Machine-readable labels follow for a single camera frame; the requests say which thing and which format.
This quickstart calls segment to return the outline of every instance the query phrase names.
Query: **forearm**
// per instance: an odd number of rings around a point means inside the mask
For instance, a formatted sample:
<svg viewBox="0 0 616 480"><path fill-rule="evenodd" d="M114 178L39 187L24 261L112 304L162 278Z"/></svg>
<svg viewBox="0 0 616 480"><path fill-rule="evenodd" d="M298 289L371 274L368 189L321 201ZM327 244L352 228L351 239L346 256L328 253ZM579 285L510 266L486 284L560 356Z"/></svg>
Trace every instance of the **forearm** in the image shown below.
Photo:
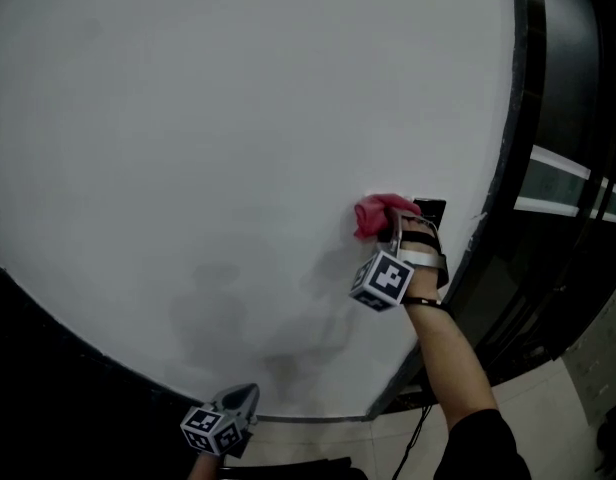
<svg viewBox="0 0 616 480"><path fill-rule="evenodd" d="M438 300L436 273L420 269L408 294ZM496 409L486 374L450 315L418 305L406 306L406 311L419 337L428 379L448 428L474 412Z"/></svg>
<svg viewBox="0 0 616 480"><path fill-rule="evenodd" d="M199 455L188 480L216 480L220 459L207 453Z"/></svg>

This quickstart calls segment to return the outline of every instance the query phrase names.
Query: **white floor tile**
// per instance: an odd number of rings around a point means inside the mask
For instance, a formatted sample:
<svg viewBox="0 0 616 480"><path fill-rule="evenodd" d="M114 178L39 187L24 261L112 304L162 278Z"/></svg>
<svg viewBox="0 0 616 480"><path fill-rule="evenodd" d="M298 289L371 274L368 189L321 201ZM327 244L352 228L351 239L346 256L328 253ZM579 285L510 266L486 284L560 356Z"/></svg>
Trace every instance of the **white floor tile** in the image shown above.
<svg viewBox="0 0 616 480"><path fill-rule="evenodd" d="M258 443L342 443L371 439L369 422L343 423L269 423L251 428L251 442Z"/></svg>
<svg viewBox="0 0 616 480"><path fill-rule="evenodd" d="M390 480L410 441L411 434L375 438L377 480ZM448 430L445 425L423 430L399 475L400 480L432 480L443 457Z"/></svg>
<svg viewBox="0 0 616 480"><path fill-rule="evenodd" d="M548 470L556 457L566 456L566 421L547 381L500 404L500 409L533 478Z"/></svg>
<svg viewBox="0 0 616 480"><path fill-rule="evenodd" d="M371 440L322 444L251 442L241 459L228 457L226 464L231 467L273 466L343 457L350 457L353 467L361 469L370 480L376 479L375 457Z"/></svg>
<svg viewBox="0 0 616 480"><path fill-rule="evenodd" d="M370 424L372 437L377 439L412 434L419 423L419 418L421 418L421 409L379 416ZM436 404L433 405L430 414L428 414L423 428L429 429L440 425L445 426L446 419L441 407L439 407L439 404Z"/></svg>
<svg viewBox="0 0 616 480"><path fill-rule="evenodd" d="M568 446L563 447L550 458L547 466L533 476L533 480L577 480L577 466L573 462L572 453Z"/></svg>
<svg viewBox="0 0 616 480"><path fill-rule="evenodd" d="M563 370L549 379L548 388L557 404L557 410L564 421L564 431L572 446L574 439L588 429L588 422L568 370Z"/></svg>
<svg viewBox="0 0 616 480"><path fill-rule="evenodd" d="M591 480L598 478L595 469L603 459L597 449L597 430L587 428L571 441L570 451L576 471L576 480Z"/></svg>
<svg viewBox="0 0 616 480"><path fill-rule="evenodd" d="M566 366L561 358L556 361L548 361L534 370L495 386L492 391L497 403L502 404L565 370Z"/></svg>

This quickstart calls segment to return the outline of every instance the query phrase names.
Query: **black wall switch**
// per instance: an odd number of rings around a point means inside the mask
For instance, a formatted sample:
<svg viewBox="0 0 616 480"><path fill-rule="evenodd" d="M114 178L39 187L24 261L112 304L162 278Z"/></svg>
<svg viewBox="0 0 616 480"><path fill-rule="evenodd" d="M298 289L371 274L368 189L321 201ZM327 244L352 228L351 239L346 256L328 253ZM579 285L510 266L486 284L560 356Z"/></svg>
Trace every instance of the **black wall switch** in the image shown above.
<svg viewBox="0 0 616 480"><path fill-rule="evenodd" d="M421 208L421 216L432 222L439 229L441 218L444 216L444 210L446 209L446 201L442 199L414 199L413 203L418 204L419 208Z"/></svg>

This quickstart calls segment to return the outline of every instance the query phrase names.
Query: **wrist cable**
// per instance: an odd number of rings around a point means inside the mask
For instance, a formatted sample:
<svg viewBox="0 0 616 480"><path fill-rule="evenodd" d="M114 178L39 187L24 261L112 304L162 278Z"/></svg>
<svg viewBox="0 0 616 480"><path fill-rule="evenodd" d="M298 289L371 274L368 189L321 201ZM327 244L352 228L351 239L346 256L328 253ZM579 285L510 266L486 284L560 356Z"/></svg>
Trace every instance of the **wrist cable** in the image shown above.
<svg viewBox="0 0 616 480"><path fill-rule="evenodd" d="M410 453L410 450L412 450L415 447L415 444L417 444L417 439L419 439L419 434L421 433L421 427L423 427L424 421L426 421L426 417L428 416L428 413L430 413L431 409L432 409L431 405L427 405L422 408L421 418L419 418L419 423L417 423L417 427L415 427L415 431L413 432L412 437L410 438L410 442L408 443L408 446L406 446L406 451L404 453L403 458L401 459L401 462L399 464L399 467L397 468L397 471L395 471L395 474L392 475L392 480L397 480L397 477L399 476L399 473L401 472L401 468L404 467L404 464L408 460L408 454Z"/></svg>

